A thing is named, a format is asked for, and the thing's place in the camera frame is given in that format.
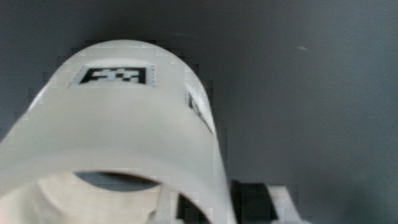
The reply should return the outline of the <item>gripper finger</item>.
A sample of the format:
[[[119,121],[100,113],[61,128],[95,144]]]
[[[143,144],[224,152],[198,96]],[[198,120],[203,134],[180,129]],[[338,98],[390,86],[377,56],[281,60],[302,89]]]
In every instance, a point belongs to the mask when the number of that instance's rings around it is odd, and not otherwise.
[[[233,181],[231,198],[238,224],[311,224],[285,185]]]

